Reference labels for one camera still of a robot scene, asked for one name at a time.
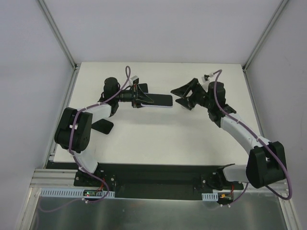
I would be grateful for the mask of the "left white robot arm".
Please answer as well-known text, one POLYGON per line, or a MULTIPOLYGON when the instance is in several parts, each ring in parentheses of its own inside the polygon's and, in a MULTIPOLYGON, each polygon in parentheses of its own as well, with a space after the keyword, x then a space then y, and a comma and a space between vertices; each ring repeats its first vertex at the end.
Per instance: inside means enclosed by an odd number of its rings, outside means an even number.
POLYGON ((116 78, 107 78, 103 93, 97 103, 82 109, 67 107, 58 124, 54 140, 74 158, 79 169, 85 172, 85 181, 90 186, 101 182, 101 174, 96 171, 98 162, 87 149, 90 142, 92 124, 113 116, 120 102, 131 102, 133 108, 142 103, 152 105, 154 100, 139 87, 135 79, 127 89, 120 86, 116 78))

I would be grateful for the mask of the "purple phone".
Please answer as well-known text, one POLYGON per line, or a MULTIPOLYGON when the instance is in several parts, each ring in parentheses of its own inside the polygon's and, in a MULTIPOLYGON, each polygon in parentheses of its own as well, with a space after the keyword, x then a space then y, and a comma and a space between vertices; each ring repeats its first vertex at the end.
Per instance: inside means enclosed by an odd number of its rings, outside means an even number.
POLYGON ((153 104, 142 104, 145 107, 162 107, 162 108, 172 108, 173 107, 173 97, 169 94, 147 94, 150 98, 154 100, 153 104))

